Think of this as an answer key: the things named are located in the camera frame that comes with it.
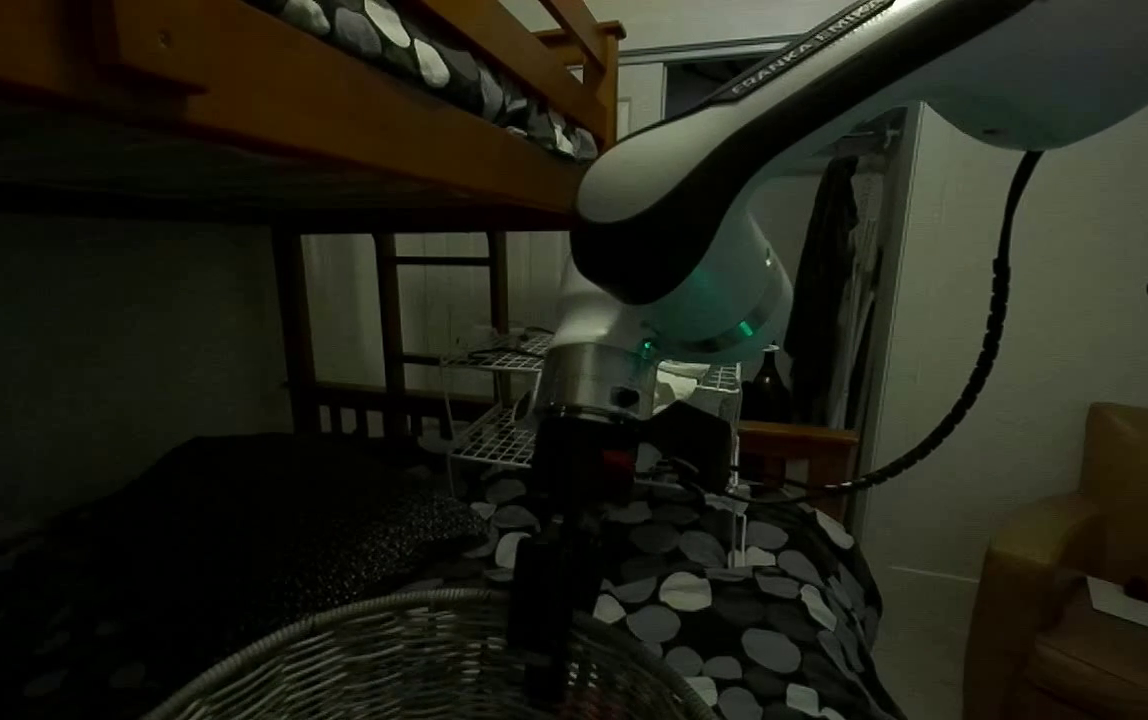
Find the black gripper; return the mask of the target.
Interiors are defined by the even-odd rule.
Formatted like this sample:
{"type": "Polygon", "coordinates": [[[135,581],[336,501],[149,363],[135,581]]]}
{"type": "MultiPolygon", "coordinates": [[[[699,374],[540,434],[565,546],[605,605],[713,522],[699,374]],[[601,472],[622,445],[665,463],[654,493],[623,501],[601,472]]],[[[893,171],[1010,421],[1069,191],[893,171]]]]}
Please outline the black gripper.
{"type": "Polygon", "coordinates": [[[596,549],[580,533],[552,529],[580,512],[629,493],[638,472],[641,434],[634,423],[544,415],[538,423],[532,458],[532,512],[540,537],[516,549],[516,577],[510,602],[510,645],[532,655],[549,655],[549,700],[565,700],[571,630],[596,602],[596,549]]]}

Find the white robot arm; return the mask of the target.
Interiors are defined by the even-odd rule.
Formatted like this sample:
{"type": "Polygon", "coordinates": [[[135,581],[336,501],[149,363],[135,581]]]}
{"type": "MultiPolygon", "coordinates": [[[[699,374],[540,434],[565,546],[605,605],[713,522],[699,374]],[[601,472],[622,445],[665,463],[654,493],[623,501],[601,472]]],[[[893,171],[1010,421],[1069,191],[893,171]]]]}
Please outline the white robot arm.
{"type": "Polygon", "coordinates": [[[756,188],[912,103],[1020,156],[1098,135],[1148,103],[1148,0],[854,0],[589,164],[538,384],[540,533],[510,605],[532,698],[565,694],[571,621],[605,577],[607,458],[638,445],[657,368],[735,363],[783,338],[794,279],[756,188]]]}

